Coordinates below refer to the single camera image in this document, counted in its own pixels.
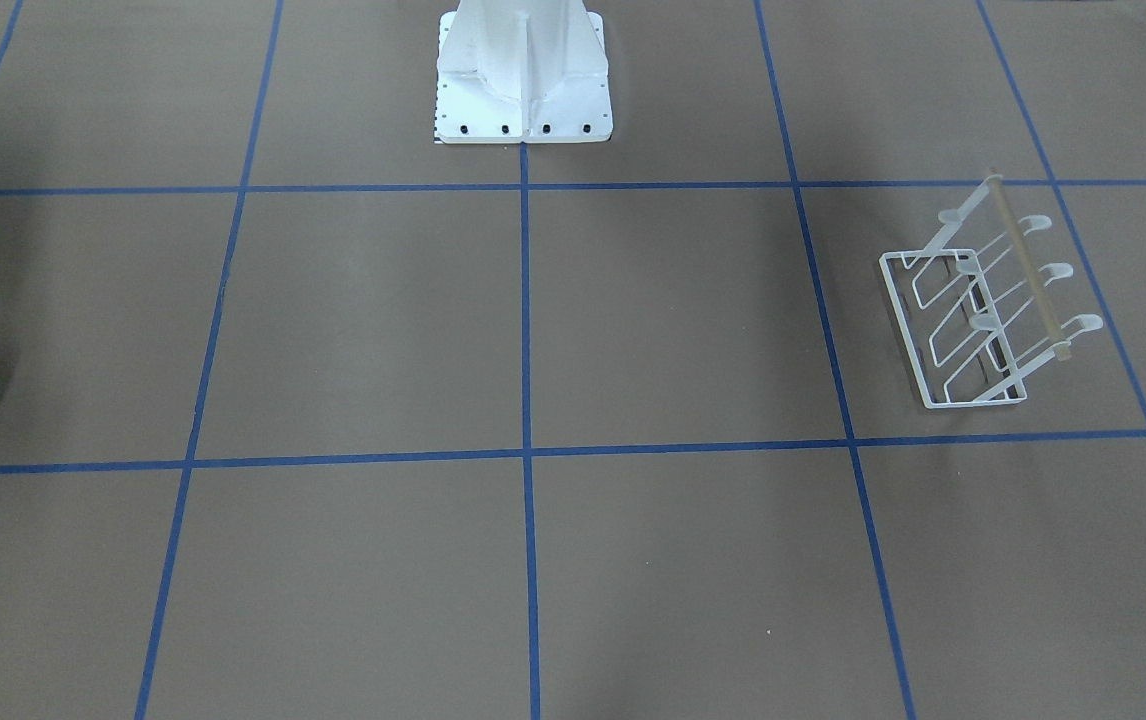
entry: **gray floor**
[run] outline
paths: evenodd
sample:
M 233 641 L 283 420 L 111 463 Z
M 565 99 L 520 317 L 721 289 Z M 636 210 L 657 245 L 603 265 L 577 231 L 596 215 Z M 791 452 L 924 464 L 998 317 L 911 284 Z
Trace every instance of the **gray floor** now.
M 0 0 L 0 717 L 1146 717 L 1146 0 L 596 0 L 527 149 L 453 6 Z M 992 165 L 1108 328 L 931 413 Z

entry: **white wire rack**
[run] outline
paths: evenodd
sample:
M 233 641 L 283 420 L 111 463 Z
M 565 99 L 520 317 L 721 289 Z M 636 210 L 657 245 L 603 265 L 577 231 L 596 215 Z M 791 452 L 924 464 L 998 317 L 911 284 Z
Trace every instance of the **white wire rack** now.
M 1076 337 L 1102 328 L 1098 315 L 1058 320 L 1045 288 L 1075 269 L 1067 263 L 1036 268 L 1029 241 L 1053 220 L 1018 219 L 1002 181 L 988 177 L 960 208 L 939 213 L 942 228 L 928 245 L 880 256 L 916 384 L 931 409 L 1021 402 L 1031 373 L 1054 357 L 1070 359 Z M 986 197 L 1002 229 L 979 249 L 949 246 Z

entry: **white mounting plate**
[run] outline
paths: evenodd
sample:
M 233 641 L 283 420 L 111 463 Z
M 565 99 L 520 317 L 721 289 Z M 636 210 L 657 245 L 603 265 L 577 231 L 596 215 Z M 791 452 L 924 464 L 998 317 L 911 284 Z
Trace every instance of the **white mounting plate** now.
M 948 400 L 940 400 L 933 393 L 933 389 L 929 388 L 929 379 L 926 377 L 925 373 L 925 359 L 921 354 L 919 347 L 916 346 L 913 335 L 911 334 L 911 318 L 908 315 L 908 308 L 904 302 L 902 302 L 902 295 L 898 291 L 897 281 L 894 279 L 894 265 L 901 266 L 905 269 L 908 263 L 913 263 L 916 260 L 928 260 L 931 263 L 939 259 L 951 259 L 951 260 L 971 260 L 976 259 L 978 252 L 974 250 L 939 250 L 937 252 L 924 252 L 923 250 L 910 250 L 910 251 L 897 251 L 897 252 L 885 252 L 880 255 L 880 272 L 884 273 L 884 285 L 888 288 L 889 302 L 893 304 L 893 313 L 897 315 L 898 329 L 902 331 L 902 343 L 906 346 L 906 359 L 911 361 L 911 370 L 915 373 L 915 383 L 920 388 L 920 400 L 924 401 L 924 406 L 928 409 L 937 409 L 937 407 L 986 407 L 992 405 L 1017 405 L 1026 400 L 1026 384 L 1022 382 L 1021 377 L 1013 378 L 1011 388 L 1002 392 L 999 397 L 986 398 L 986 400 L 949 400 L 949 396 L 945 396 L 945 390 L 939 391 L 943 397 L 948 397 Z M 990 294 L 990 287 L 986 283 L 986 274 L 976 274 L 978 280 L 978 294 L 973 302 L 970 303 L 972 308 L 976 313 L 997 313 L 995 310 L 995 299 L 992 294 Z M 989 360 L 990 369 L 998 373 L 1003 378 L 1011 378 L 1012 374 L 1017 373 L 1017 358 L 1013 355 L 1013 349 L 1008 345 L 1008 336 L 1004 332 L 1004 329 L 999 329 L 997 336 L 995 336 L 992 342 L 988 343 L 988 349 L 983 353 L 986 360 Z
M 444 49 L 444 39 L 448 37 L 457 15 L 449 11 L 440 18 L 440 49 Z M 601 47 L 604 47 L 604 18 L 598 13 L 587 15 Z M 477 144 L 609 140 L 613 135 L 609 78 L 565 78 L 549 96 L 533 102 L 532 118 L 533 127 L 524 127 L 519 101 L 496 95 L 481 79 L 439 75 L 435 84 L 435 141 Z

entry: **blue grid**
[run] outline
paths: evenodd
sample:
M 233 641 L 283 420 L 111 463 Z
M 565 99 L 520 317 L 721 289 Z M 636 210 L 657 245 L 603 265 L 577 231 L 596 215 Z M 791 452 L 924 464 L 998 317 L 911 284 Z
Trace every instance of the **blue grid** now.
M 259 126 L 261 126 L 262 107 L 266 102 L 267 88 L 270 85 L 270 71 L 273 60 L 275 60 L 276 41 L 278 37 L 280 21 L 284 13 L 284 0 L 276 0 L 275 15 L 270 24 L 270 38 L 268 38 L 265 60 L 262 61 L 262 78 L 258 87 L 258 96 L 254 105 L 252 126 L 249 130 L 248 150 L 245 151 L 244 169 L 241 173 L 240 183 L 231 186 L 162 186 L 162 187 L 58 187 L 58 188 L 0 188 L 0 197 L 26 197 L 26 196 L 97 196 L 97 195 L 234 195 L 235 209 L 231 218 L 229 237 L 226 243 L 226 255 L 222 263 L 221 277 L 218 279 L 215 306 L 213 306 L 212 323 L 209 328 L 209 343 L 201 374 L 199 388 L 195 396 L 195 413 L 193 430 L 190 430 L 188 446 L 186 446 L 185 459 L 174 460 L 142 460 L 142 461 L 110 461 L 110 462 L 57 462 L 57 464 L 16 464 L 0 465 L 0 475 L 24 475 L 24 474 L 102 474 L 102 471 L 144 471 L 144 470 L 180 470 L 181 477 L 179 488 L 176 488 L 176 502 L 174 516 L 172 516 L 167 550 L 160 574 L 160 590 L 154 611 L 151 636 L 149 637 L 147 656 L 143 666 L 142 684 L 139 688 L 138 707 L 135 709 L 135 720 L 143 720 L 147 714 L 149 694 L 154 678 L 154 663 L 156 662 L 158 644 L 163 621 L 168 601 L 168 588 L 172 578 L 172 569 L 176 559 L 176 542 L 179 542 L 181 529 L 183 529 L 186 496 L 190 486 L 190 477 L 195 469 L 212 468 L 259 468 L 259 465 L 350 465 L 350 464 L 376 464 L 376 462 L 433 462 L 433 461 L 465 461 L 485 459 L 519 459 L 523 461 L 523 494 L 524 494 L 524 525 L 526 525 L 526 559 L 527 559 L 527 582 L 528 582 L 528 635 L 529 635 L 529 698 L 531 715 L 533 720 L 541 718 L 541 673 L 540 673 L 540 647 L 537 647 L 537 533 L 535 523 L 535 498 L 533 496 L 533 464 L 535 457 L 570 457 L 570 456 L 596 456 L 596 455 L 641 455 L 641 454 L 686 454 L 686 452 L 745 452 L 745 451 L 816 451 L 816 448 L 847 448 L 851 461 L 853 479 L 856 482 L 858 500 L 862 507 L 862 518 L 864 518 L 868 541 L 870 543 L 871 559 L 876 571 L 876 582 L 879 585 L 881 605 L 884 605 L 885 623 L 889 635 L 889 647 L 893 652 L 894 665 L 898 674 L 898 687 L 902 691 L 903 707 L 905 707 L 906 719 L 915 720 L 915 702 L 911 692 L 910 676 L 906 673 L 906 663 L 903 659 L 901 642 L 898 642 L 897 619 L 894 612 L 893 596 L 889 589 L 888 578 L 884 571 L 884 556 L 880 553 L 879 534 L 876 530 L 874 510 L 871 509 L 866 493 L 865 477 L 862 472 L 859 448 L 862 447 L 894 447 L 894 446 L 937 446 L 937 445 L 971 445 L 972 443 L 1075 443 L 1092 441 L 1093 439 L 1112 438 L 1146 438 L 1146 428 L 1125 428 L 1112 430 L 1072 430 L 1070 432 L 1044 432 L 1044 433 L 994 433 L 994 435 L 963 435 L 963 436 L 921 436 L 921 437 L 857 437 L 853 430 L 851 414 L 847 394 L 843 391 L 843 374 L 835 351 L 835 342 L 830 327 L 826 299 L 821 283 L 821 274 L 817 269 L 817 259 L 814 251 L 813 237 L 807 220 L 806 205 L 802 190 L 809 188 L 865 188 L 865 187 L 972 187 L 981 181 L 981 178 L 971 179 L 894 179 L 894 181 L 876 181 L 874 179 L 851 179 L 851 181 L 806 181 L 798 177 L 796 162 L 788 133 L 787 114 L 783 104 L 777 70 L 774 66 L 774 50 L 766 28 L 764 8 L 761 0 L 752 0 L 755 5 L 756 23 L 759 24 L 760 41 L 764 52 L 766 70 L 768 70 L 770 92 L 774 94 L 774 108 L 777 110 L 778 124 L 783 142 L 783 151 L 788 169 L 788 181 L 770 182 L 604 182 L 604 183 L 535 183 L 528 179 L 528 147 L 519 146 L 519 182 L 518 183 L 250 183 L 252 174 L 253 158 L 257 150 Z M 1127 375 L 1137 404 L 1141 409 L 1146 421 L 1146 397 L 1139 378 L 1135 371 L 1125 343 L 1114 323 L 1102 288 L 1098 283 L 1093 265 L 1089 260 L 1088 251 L 1082 243 L 1080 232 L 1076 229 L 1075 219 L 1067 206 L 1062 194 L 1062 187 L 1145 187 L 1146 178 L 1127 179 L 1102 179 L 1102 178 L 1058 178 L 1053 172 L 1052 164 L 1049 163 L 1047 152 L 1041 142 L 1038 131 L 1035 128 L 1034 119 L 1027 109 L 1025 97 L 1022 97 L 1015 75 L 1008 66 L 1007 56 L 1000 44 L 997 31 L 995 31 L 992 19 L 986 11 L 984 0 L 974 0 L 981 22 L 986 26 L 986 32 L 992 41 L 995 55 L 1002 64 L 1004 76 L 1008 81 L 1013 99 L 1018 109 L 1025 118 L 1027 131 L 1030 133 L 1031 142 L 1041 158 L 1044 167 L 1044 178 L 1006 179 L 1006 183 L 1015 186 L 1049 187 L 1057 196 L 1059 210 L 1066 220 L 1067 228 L 1072 234 L 1076 251 L 1080 252 L 1081 264 L 1084 265 L 1089 283 L 1093 287 L 1094 297 L 1102 307 L 1102 318 L 1109 329 L 1114 346 L 1118 352 L 1122 363 L 1125 366 Z M 3 36 L 0 41 L 0 66 L 17 26 L 21 9 L 24 0 L 16 0 L 11 7 L 9 22 L 6 24 Z M 817 438 L 796 439 L 795 441 L 769 441 L 769 443 L 661 443 L 661 445 L 613 445 L 613 446 L 564 446 L 564 447 L 536 447 L 532 441 L 532 388 L 531 388 L 531 292 L 529 292 L 529 193 L 532 191 L 584 191 L 584 190 L 759 190 L 759 188 L 783 188 L 792 190 L 796 214 L 800 219 L 800 228 L 804 243 L 807 259 L 809 259 L 809 271 L 814 284 L 817 313 L 819 313 L 821 327 L 829 352 L 830 368 L 839 410 L 843 421 L 843 438 Z M 385 452 L 385 454 L 352 454 L 352 455 L 305 455 L 305 456 L 262 456 L 262 457 L 221 457 L 221 459 L 197 459 L 201 428 L 204 415 L 204 404 L 209 394 L 209 375 L 212 373 L 213 359 L 215 359 L 218 334 L 221 329 L 222 310 L 226 283 L 230 277 L 231 260 L 235 256 L 236 242 L 240 237 L 240 220 L 243 218 L 245 199 L 250 193 L 291 193 L 291 191 L 518 191 L 521 199 L 521 447 L 518 448 L 490 448 L 490 449 L 464 449 L 464 451 L 425 451 L 425 452 Z

